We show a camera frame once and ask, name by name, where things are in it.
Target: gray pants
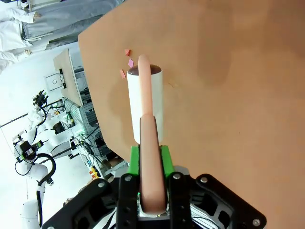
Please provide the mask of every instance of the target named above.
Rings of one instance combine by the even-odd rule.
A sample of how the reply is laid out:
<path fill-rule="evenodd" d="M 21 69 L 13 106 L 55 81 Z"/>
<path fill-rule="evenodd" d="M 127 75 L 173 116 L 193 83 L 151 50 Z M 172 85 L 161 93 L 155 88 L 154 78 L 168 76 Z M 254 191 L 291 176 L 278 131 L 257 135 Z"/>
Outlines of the gray pants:
<path fill-rule="evenodd" d="M 41 18 L 35 23 L 24 23 L 25 39 L 34 40 L 49 33 L 52 38 L 80 33 L 102 15 L 124 0 L 68 0 L 37 9 Z"/>

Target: desk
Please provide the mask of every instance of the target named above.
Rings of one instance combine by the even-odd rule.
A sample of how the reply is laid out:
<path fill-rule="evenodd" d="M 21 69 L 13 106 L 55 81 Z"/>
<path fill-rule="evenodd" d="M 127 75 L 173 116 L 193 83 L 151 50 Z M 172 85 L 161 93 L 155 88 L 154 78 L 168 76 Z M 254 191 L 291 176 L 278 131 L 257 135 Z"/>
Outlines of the desk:
<path fill-rule="evenodd" d="M 110 149 L 135 145 L 124 49 L 163 69 L 164 140 L 175 165 L 210 173 L 267 217 L 305 218 L 305 3 L 128 0 L 79 36 Z"/>

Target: cylinder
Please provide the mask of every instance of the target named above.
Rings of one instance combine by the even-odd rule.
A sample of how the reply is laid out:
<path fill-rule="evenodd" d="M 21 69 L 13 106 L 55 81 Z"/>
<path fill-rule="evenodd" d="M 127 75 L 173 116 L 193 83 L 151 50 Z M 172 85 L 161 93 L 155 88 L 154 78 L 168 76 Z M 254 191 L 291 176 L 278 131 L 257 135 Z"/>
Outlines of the cylinder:
<path fill-rule="evenodd" d="M 152 111 L 157 123 L 159 143 L 163 140 L 163 72 L 159 66 L 151 64 L 152 78 Z M 140 144 L 140 118 L 142 117 L 142 103 L 138 66 L 127 72 L 132 128 L 135 141 Z"/>

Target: person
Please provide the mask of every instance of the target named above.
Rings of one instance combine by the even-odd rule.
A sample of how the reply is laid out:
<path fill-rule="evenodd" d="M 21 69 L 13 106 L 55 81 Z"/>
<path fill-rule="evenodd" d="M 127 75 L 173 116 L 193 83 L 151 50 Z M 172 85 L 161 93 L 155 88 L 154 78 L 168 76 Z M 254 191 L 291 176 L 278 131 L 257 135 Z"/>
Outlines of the person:
<path fill-rule="evenodd" d="M 0 75 L 8 66 L 24 60 L 31 54 L 32 52 L 30 50 L 25 50 L 24 53 L 17 55 L 12 54 L 11 52 L 0 52 Z"/>
<path fill-rule="evenodd" d="M 27 58 L 32 45 L 21 38 L 22 22 L 34 23 L 41 15 L 36 12 L 26 13 L 23 10 L 8 8 L 0 13 L 0 75 L 2 71 Z M 13 50 L 24 48 L 22 53 Z"/>
<path fill-rule="evenodd" d="M 34 23 L 41 15 L 36 12 L 8 8 L 0 13 L 0 52 L 27 48 L 31 44 L 22 39 L 22 23 Z"/>

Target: wooden table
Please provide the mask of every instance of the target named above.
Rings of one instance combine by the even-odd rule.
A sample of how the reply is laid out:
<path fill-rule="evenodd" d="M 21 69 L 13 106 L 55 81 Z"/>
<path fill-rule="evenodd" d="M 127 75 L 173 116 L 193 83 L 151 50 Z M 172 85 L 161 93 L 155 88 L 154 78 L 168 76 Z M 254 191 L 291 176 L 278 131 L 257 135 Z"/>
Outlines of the wooden table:
<path fill-rule="evenodd" d="M 129 159 L 124 49 L 163 69 L 164 145 L 193 177 L 210 173 L 267 217 L 305 218 L 305 2 L 128 0 L 80 35 L 103 136 Z"/>

